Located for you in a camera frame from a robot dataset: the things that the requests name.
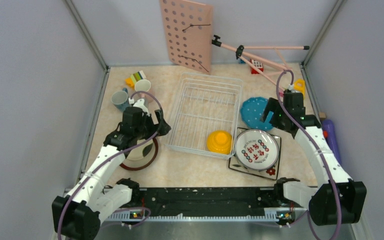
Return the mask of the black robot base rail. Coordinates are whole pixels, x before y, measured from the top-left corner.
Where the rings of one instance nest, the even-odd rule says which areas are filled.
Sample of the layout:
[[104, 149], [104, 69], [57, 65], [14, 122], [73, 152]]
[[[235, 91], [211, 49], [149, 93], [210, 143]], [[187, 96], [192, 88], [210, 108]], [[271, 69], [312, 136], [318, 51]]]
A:
[[290, 217], [300, 205], [280, 198], [272, 187], [149, 187], [133, 190], [122, 208], [145, 207], [152, 217], [251, 217], [276, 211]]

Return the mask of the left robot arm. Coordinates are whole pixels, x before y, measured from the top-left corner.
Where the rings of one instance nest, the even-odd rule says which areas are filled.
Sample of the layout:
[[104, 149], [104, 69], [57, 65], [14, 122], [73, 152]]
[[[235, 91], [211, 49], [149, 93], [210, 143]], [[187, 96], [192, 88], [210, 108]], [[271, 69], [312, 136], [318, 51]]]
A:
[[58, 239], [93, 240], [103, 223], [113, 212], [140, 202], [136, 182], [116, 184], [107, 193], [104, 187], [126, 157], [135, 148], [159, 136], [171, 127], [164, 119], [162, 108], [155, 110], [157, 124], [144, 107], [130, 106], [122, 113], [122, 121], [109, 133], [89, 170], [66, 196], [57, 196], [51, 205], [54, 230]]

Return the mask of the yellow ribbed bowl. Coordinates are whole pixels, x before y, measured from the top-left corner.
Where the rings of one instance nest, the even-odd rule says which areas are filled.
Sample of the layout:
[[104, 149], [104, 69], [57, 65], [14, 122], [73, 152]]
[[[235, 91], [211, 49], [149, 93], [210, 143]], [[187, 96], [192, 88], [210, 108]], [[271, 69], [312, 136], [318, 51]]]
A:
[[224, 130], [211, 132], [206, 140], [206, 146], [210, 152], [227, 155], [232, 150], [232, 135]]

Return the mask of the round white patterned plate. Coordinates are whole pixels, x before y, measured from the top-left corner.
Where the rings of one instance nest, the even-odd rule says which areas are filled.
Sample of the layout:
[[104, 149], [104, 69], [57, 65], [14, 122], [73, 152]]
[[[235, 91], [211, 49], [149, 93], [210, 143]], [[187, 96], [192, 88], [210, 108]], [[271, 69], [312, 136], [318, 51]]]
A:
[[236, 138], [235, 157], [247, 169], [268, 170], [278, 162], [280, 155], [281, 145], [265, 131], [249, 129]]

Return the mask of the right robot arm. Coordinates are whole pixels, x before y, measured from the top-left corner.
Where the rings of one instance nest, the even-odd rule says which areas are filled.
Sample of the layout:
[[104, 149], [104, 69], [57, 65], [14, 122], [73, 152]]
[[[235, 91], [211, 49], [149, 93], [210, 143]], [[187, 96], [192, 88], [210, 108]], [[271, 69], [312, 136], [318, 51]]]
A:
[[317, 188], [311, 188], [296, 178], [277, 180], [273, 200], [279, 206], [291, 201], [307, 209], [317, 226], [354, 224], [360, 221], [367, 188], [355, 181], [342, 168], [331, 151], [320, 121], [306, 114], [302, 93], [287, 91], [283, 100], [269, 98], [260, 118], [265, 121], [273, 113], [270, 124], [291, 134], [301, 146], [314, 172]]

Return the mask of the teal polka dot plate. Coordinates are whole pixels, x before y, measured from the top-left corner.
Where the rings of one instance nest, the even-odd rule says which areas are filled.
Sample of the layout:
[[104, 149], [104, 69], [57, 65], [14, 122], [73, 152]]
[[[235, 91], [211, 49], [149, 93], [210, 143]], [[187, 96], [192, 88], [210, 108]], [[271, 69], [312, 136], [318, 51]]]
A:
[[242, 121], [250, 128], [262, 131], [270, 131], [274, 127], [270, 124], [273, 113], [270, 112], [265, 121], [261, 117], [267, 106], [268, 99], [264, 97], [250, 97], [242, 103], [239, 110]]

